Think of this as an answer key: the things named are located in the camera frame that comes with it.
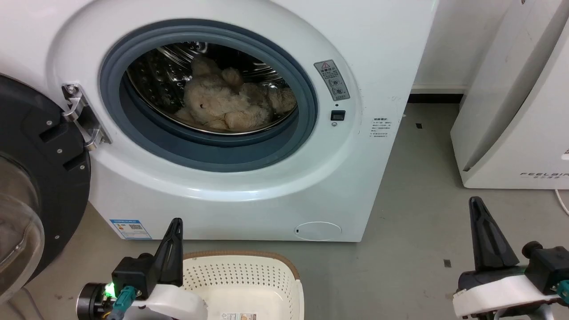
teal connector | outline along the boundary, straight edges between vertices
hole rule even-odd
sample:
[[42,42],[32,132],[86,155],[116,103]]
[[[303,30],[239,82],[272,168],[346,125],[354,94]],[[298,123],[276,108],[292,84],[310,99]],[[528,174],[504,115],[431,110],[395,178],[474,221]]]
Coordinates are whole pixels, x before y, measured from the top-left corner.
[[569,303],[569,280],[563,280],[559,283],[557,295],[561,297],[563,302]]
[[126,309],[133,305],[137,298],[137,290],[133,286],[126,286],[121,290],[117,300],[113,304],[113,310],[107,316],[107,320],[122,320],[125,317]]

basket label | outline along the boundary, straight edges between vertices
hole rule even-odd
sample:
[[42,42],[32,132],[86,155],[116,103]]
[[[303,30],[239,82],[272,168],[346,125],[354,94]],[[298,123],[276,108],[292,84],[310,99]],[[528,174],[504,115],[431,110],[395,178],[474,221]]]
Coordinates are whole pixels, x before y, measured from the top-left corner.
[[221,313],[221,320],[257,320],[257,313]]

white washing machine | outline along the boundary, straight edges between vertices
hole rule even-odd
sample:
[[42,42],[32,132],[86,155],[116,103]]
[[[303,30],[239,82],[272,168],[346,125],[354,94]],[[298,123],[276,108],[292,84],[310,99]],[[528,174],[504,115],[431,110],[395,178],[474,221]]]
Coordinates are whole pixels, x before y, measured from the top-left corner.
[[[123,239],[159,239],[181,217],[187,239],[360,241],[437,4],[5,2],[0,105],[63,110],[11,130],[34,142],[28,157],[46,154],[29,162],[90,171],[89,201]],[[196,55],[266,90],[292,89],[296,107],[250,130],[185,122],[176,115]]]

gray floor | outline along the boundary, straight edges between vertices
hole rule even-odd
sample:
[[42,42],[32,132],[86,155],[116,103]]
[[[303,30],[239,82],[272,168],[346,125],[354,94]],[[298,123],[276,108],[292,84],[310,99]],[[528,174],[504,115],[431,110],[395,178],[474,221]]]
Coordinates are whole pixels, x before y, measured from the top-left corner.
[[[455,319],[456,281],[473,268],[469,197],[483,197],[517,252],[530,240],[569,248],[569,217],[553,192],[462,187],[448,135],[456,114],[452,105],[407,107],[361,243],[187,241],[185,250],[285,255],[299,269],[307,320]],[[569,193],[562,197],[569,203]],[[63,254],[27,287],[46,320],[72,320],[86,282],[109,281],[123,256],[154,252],[157,246],[157,241],[120,240],[89,206]],[[451,268],[444,259],[451,260]],[[35,319],[24,294],[14,302]],[[559,319],[569,318],[569,310],[554,310]],[[0,314],[15,319],[6,306]]]

screw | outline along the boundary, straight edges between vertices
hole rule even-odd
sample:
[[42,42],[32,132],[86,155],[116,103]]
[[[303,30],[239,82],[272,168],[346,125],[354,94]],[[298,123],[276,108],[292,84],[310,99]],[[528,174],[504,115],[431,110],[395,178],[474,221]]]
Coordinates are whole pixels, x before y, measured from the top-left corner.
[[72,84],[67,85],[67,86],[65,87],[65,89],[67,90],[67,92],[69,92],[69,93],[72,94],[72,95],[74,95],[75,93],[77,93],[77,87],[74,86],[74,85],[72,85]]

